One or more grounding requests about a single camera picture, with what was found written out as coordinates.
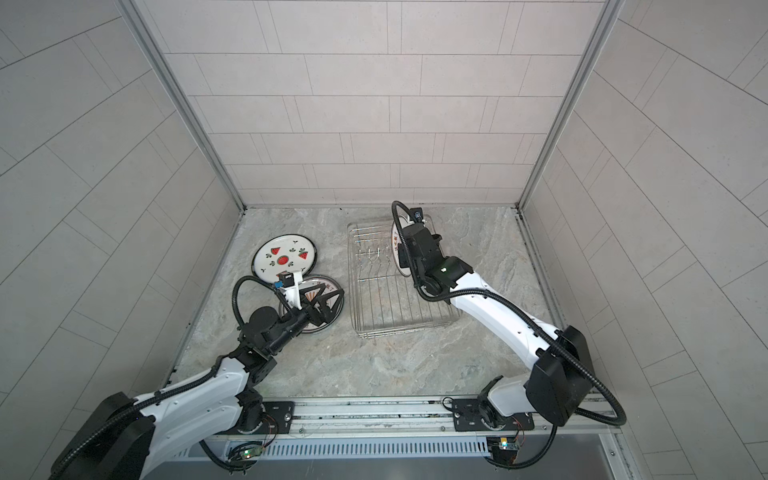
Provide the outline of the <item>watermelon pattern plate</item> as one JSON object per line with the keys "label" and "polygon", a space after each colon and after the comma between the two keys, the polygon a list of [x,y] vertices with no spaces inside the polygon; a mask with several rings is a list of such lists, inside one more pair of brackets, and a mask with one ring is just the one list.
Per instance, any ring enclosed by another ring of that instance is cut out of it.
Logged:
{"label": "watermelon pattern plate", "polygon": [[285,234],[270,239],[255,253],[252,274],[268,283],[278,281],[283,272],[308,275],[317,261],[317,248],[306,236]]}

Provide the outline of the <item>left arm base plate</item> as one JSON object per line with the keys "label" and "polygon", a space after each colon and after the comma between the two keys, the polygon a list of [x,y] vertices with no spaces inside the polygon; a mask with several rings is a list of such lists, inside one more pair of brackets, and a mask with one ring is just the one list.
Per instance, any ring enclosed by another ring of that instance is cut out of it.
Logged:
{"label": "left arm base plate", "polygon": [[281,435],[290,432],[296,404],[292,401],[256,402],[244,407],[234,429],[243,435]]}

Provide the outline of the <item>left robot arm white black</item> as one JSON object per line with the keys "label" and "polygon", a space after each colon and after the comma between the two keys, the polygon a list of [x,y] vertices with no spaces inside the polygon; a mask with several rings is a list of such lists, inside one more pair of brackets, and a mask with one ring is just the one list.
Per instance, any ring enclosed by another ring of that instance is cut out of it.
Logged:
{"label": "left robot arm white black", "polygon": [[282,308],[239,309],[240,278],[231,294],[238,345],[208,370],[148,394],[117,392],[102,400],[50,468],[53,479],[142,479],[173,454],[233,427],[255,431],[265,420],[256,390],[277,354],[307,326],[325,328],[340,315],[345,292],[326,284],[270,286]]}

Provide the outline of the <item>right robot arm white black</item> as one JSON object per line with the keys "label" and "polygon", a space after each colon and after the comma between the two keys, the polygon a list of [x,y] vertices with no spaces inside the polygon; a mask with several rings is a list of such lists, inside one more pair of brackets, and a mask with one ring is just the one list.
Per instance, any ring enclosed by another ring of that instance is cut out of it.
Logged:
{"label": "right robot arm white black", "polygon": [[399,268],[407,271],[417,293],[430,302],[447,302],[478,320],[512,349],[528,375],[489,384],[480,399],[490,408],[489,422],[536,412],[562,427],[579,415],[609,426],[622,426],[626,411],[594,373],[584,335],[561,330],[529,315],[504,298],[463,260],[444,256],[441,237],[424,223],[397,216],[392,243]]}

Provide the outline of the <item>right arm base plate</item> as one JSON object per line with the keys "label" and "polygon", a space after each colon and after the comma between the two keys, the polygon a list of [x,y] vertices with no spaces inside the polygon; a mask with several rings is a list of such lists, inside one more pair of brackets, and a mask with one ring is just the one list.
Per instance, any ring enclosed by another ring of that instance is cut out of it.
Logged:
{"label": "right arm base plate", "polygon": [[527,432],[535,429],[529,413],[517,413],[503,417],[496,413],[489,402],[478,398],[444,397],[443,407],[451,413],[457,432]]}

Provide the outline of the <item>sunburst plate front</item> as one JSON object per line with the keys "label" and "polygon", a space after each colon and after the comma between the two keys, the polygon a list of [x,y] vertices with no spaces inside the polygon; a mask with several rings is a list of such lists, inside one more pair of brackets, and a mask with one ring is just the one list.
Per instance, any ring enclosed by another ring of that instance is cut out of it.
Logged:
{"label": "sunburst plate front", "polygon": [[390,235],[391,244],[392,244],[391,251],[392,251],[392,255],[393,255],[393,259],[396,267],[400,267],[399,253],[398,253],[398,248],[399,248],[399,245],[401,244],[400,235],[398,233],[399,224],[400,224],[399,220],[395,220],[392,223],[391,235]]}

